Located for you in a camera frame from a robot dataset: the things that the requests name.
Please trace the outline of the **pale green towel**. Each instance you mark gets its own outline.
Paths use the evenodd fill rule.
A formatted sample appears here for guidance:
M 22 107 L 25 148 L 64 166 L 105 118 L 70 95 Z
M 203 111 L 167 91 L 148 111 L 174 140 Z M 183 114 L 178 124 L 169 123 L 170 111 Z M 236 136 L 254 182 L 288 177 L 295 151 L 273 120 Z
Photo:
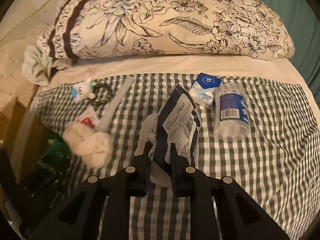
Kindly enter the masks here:
M 24 51 L 22 73 L 29 82 L 47 87 L 52 77 L 52 69 L 71 68 L 72 62 L 71 59 L 54 59 L 36 46 L 27 46 Z

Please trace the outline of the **white plush toy blue star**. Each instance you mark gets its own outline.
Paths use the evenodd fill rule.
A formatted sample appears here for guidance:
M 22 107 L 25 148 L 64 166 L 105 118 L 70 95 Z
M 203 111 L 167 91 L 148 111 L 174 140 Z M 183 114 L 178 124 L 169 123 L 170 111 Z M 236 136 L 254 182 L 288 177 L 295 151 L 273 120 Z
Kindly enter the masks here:
M 71 96 L 75 103 L 80 103 L 86 99 L 95 99 L 94 83 L 89 77 L 85 81 L 75 83 L 72 85 Z

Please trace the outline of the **green plastic bag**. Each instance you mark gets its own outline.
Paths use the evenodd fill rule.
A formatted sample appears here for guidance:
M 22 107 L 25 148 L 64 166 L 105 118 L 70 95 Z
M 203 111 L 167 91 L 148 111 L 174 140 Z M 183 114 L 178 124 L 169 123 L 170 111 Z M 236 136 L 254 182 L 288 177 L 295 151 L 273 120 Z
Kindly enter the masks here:
M 50 131 L 48 133 L 48 148 L 37 160 L 39 168 L 50 172 L 66 172 L 71 164 L 71 150 L 63 138 Z

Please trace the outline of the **cream tufted headboard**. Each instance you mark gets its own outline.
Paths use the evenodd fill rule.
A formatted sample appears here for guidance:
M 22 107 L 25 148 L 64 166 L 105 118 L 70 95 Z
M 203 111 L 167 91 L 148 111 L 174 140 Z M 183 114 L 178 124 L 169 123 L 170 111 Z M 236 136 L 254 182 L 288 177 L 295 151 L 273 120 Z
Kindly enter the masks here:
M 37 86 L 29 82 L 22 73 L 24 50 L 32 45 L 37 35 L 48 27 L 45 23 L 35 25 L 21 39 L 10 41 L 1 46 L 1 106 L 12 99 L 29 107 L 37 91 Z

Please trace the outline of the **brown cardboard box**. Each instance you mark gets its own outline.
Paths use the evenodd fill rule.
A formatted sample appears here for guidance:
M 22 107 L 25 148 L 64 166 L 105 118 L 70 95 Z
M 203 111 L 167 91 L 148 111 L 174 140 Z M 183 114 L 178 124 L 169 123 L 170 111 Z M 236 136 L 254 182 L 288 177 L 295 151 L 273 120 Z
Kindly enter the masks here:
M 48 149 L 48 130 L 35 113 L 12 99 L 1 108 L 1 141 L 19 183 L 35 171 L 38 158 Z

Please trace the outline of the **white long-handled bath sponge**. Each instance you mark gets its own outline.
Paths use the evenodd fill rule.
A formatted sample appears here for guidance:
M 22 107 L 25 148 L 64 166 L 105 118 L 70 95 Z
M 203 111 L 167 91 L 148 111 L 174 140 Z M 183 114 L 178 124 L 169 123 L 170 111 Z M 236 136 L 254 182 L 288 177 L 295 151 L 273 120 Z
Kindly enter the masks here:
M 111 160 L 113 141 L 107 131 L 118 105 L 133 81 L 133 77 L 127 77 L 117 92 L 114 92 L 106 83 L 92 81 L 96 98 L 86 100 L 91 104 L 90 106 L 94 107 L 100 119 L 99 125 L 91 129 L 82 123 L 76 123 L 75 120 L 67 123 L 62 138 L 69 146 L 71 153 L 81 158 L 88 167 L 101 168 Z

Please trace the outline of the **white red sachet packet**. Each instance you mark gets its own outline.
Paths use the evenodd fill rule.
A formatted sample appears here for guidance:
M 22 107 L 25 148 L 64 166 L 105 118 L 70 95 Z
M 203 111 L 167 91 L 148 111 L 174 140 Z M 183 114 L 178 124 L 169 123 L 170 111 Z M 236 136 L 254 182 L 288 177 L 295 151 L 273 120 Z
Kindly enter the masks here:
M 88 107 L 80 116 L 75 119 L 76 123 L 82 123 L 91 129 L 95 129 L 100 122 L 93 106 Z

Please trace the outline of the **clear plastic water bottle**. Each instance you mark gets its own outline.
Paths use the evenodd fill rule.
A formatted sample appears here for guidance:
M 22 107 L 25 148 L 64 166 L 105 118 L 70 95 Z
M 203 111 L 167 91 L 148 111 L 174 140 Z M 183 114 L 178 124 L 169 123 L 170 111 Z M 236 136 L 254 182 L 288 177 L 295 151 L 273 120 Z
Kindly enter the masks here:
M 222 140 L 240 141 L 248 137 L 250 119 L 247 95 L 242 85 L 223 83 L 215 93 L 214 134 Z

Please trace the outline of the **teal curtain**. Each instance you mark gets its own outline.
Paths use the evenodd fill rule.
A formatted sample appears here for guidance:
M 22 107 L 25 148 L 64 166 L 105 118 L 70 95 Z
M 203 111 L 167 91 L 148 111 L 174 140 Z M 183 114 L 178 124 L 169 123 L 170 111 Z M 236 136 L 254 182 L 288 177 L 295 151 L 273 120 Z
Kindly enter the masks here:
M 319 21 L 306 0 L 261 0 L 281 17 L 296 52 L 291 63 L 314 93 L 319 90 Z

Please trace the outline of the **floral patterned pillow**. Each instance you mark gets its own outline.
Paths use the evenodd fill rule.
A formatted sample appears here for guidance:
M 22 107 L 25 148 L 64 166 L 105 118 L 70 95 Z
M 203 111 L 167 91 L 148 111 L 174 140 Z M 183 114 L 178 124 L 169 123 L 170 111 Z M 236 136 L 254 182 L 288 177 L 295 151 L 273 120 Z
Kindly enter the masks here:
M 60 0 L 36 40 L 54 59 L 139 54 L 291 58 L 293 40 L 260 0 Z

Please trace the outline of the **small blue tissue packet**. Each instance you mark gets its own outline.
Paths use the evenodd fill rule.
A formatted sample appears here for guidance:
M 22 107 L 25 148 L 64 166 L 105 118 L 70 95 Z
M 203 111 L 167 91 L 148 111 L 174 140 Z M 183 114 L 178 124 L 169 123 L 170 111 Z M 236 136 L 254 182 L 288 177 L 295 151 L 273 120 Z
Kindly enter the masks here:
M 222 80 L 216 76 L 200 73 L 189 89 L 193 101 L 203 107 L 211 107 L 215 101 L 215 92 Z

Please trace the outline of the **navy white tissue pack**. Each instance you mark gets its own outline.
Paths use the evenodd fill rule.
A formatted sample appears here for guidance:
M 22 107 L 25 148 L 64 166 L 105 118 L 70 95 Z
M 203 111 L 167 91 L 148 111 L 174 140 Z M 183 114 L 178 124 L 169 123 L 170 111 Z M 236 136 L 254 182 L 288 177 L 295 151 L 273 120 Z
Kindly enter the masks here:
M 135 156 L 143 154 L 147 142 L 151 144 L 148 156 L 151 161 L 151 181 L 171 188 L 173 176 L 171 144 L 177 154 L 187 159 L 188 166 L 195 167 L 195 151 L 201 128 L 200 115 L 190 94 L 176 85 L 155 114 L 144 120 Z

